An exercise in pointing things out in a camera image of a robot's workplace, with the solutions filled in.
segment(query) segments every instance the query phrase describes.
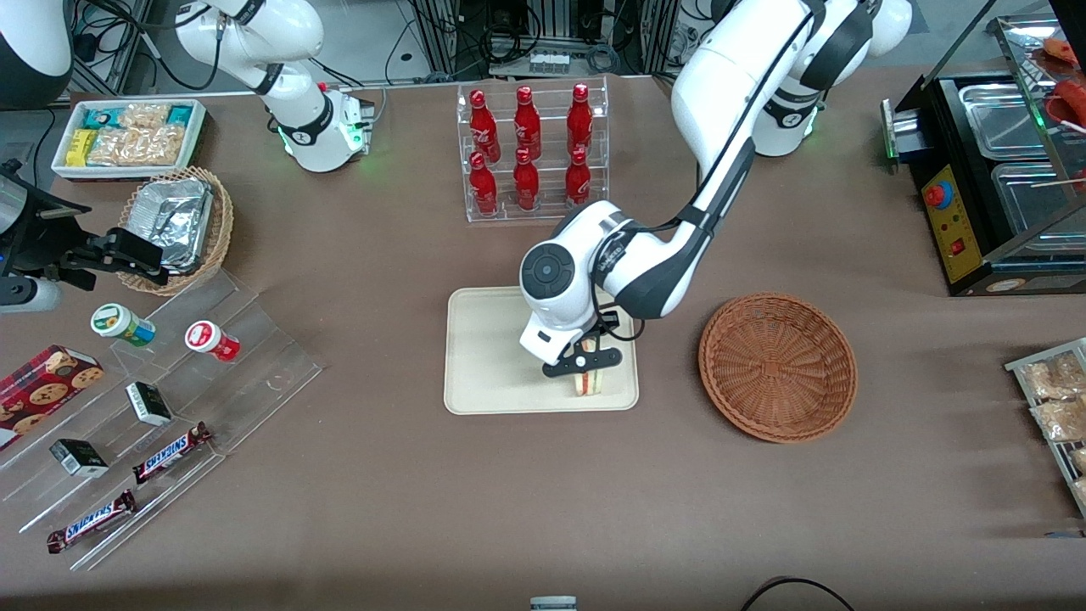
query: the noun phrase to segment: wicker basket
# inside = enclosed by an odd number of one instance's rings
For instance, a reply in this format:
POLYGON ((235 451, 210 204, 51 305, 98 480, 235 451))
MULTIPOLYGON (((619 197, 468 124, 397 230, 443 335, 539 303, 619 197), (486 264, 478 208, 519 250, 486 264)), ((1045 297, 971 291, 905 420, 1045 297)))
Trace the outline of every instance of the wicker basket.
POLYGON ((856 359, 813 305, 774 292, 725 303, 698 348, 702 383, 728 420, 767 442, 809 442, 833 431, 856 398, 856 359))
MULTIPOLYGON (((159 285, 135 273, 118 272, 121 281, 128 288, 163 296, 172 296, 198 279, 209 273, 214 273, 223 264, 223 259, 226 258, 226 250, 230 245, 230 231, 233 229, 233 203, 230 202, 230 193, 226 192, 223 182, 214 174, 202 167, 176 169, 162 176, 156 176, 151 181, 179 180, 181 178, 200 178, 215 190, 211 218, 207 219, 207 236, 204 238, 203 251, 200 253, 200 268, 187 276, 169 276, 169 281, 166 282, 166 285, 159 285)), ((136 192, 128 198, 128 204, 125 205, 124 211, 121 213, 122 227, 128 224, 128 215, 131 214, 132 202, 136 201, 137 193, 139 193, 139 189, 136 189, 136 192)))

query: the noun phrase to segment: yogurt cup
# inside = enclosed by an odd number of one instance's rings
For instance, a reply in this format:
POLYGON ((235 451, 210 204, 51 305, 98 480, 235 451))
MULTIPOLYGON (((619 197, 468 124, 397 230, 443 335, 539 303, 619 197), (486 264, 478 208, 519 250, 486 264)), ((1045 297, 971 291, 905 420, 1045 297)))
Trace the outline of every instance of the yogurt cup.
POLYGON ((185 345, 197 353, 206 353, 223 362, 230 362, 241 352, 238 339, 223 333, 211 321, 197 321, 185 332, 185 345))
POLYGON ((102 338, 118 338, 136 347, 154 340, 154 323, 137 317, 119 303, 106 303, 90 316, 90 329, 102 338))

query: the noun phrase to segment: small black box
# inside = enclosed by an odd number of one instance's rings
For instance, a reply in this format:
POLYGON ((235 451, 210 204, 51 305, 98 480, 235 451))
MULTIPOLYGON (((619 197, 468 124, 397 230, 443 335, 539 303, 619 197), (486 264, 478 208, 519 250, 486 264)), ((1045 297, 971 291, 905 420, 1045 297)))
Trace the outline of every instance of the small black box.
POLYGON ((81 440, 58 440, 49 451, 61 461, 61 467, 68 475, 98 478, 109 469, 94 447, 81 440))
POLYGON ((155 427, 166 427, 173 418, 159 390, 143 382, 134 382, 125 390, 136 418, 155 427))

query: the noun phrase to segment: table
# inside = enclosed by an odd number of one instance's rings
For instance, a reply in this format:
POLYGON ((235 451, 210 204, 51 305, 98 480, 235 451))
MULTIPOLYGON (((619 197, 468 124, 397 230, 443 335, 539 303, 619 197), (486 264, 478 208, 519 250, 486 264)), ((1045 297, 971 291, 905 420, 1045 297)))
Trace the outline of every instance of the table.
MULTIPOLYGON (((226 266, 328 369, 90 573, 0 515, 0 597, 16 597, 0 607, 737 609, 781 574, 858 609, 1081 606, 1084 544, 1039 537, 1074 525, 1073 504, 1001 365, 1086 335, 1083 298, 945 295, 914 188, 879 162, 877 102, 918 72, 861 69, 799 151, 755 163, 685 301, 637 342, 641 400, 617 413, 442 405, 449 295, 516 283, 550 230, 468 226, 454 87, 390 92, 372 154, 328 175, 283 154, 256 98, 204 98, 203 164, 237 205, 226 266), (755 441, 702 389, 704 323, 758 290, 816 304, 855 349, 856 406, 828 437, 755 441)), ((614 196, 657 224, 693 192, 693 157, 665 86, 610 82, 614 196)), ((53 186, 97 230, 131 188, 53 186)), ((0 319, 0 371, 53 342, 103 352, 96 305, 159 302, 99 284, 0 319)), ((765 602, 834 608, 787 588, 765 602)))

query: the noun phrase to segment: red bottle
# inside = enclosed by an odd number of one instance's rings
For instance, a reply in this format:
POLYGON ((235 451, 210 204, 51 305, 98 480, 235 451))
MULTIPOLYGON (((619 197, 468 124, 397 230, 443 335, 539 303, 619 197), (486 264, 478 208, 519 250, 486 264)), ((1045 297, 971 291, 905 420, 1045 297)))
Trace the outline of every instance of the red bottle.
POLYGON ((502 147, 497 143, 497 123, 487 107, 487 96, 476 89, 468 99, 471 100, 471 139, 476 150, 485 155, 487 163, 497 163, 502 158, 502 147))
POLYGON ((532 88, 517 88, 517 114, 513 117, 517 131, 517 148, 527 148, 532 158, 543 154, 543 136, 540 127, 540 112, 532 102, 532 88))
POLYGON ((573 85, 573 104, 566 115, 566 128, 569 154, 572 155, 578 145, 584 147, 585 152, 592 149, 592 109, 589 107, 589 86, 583 82, 573 85))
POLYGON ((513 180, 517 183, 517 205, 526 212, 539 207, 540 173, 532 164, 531 152, 525 147, 517 149, 517 167, 513 170, 513 180))
POLYGON ((472 151, 468 157, 471 163, 471 174, 468 181, 471 182, 471 195, 479 207, 479 214, 493 216, 497 214, 497 182, 494 175, 487 167, 487 158, 479 151, 472 151))
POLYGON ((584 147, 573 149, 572 163, 566 169, 566 203, 572 207, 589 201, 589 183, 592 181, 592 171, 585 164, 589 157, 584 147))

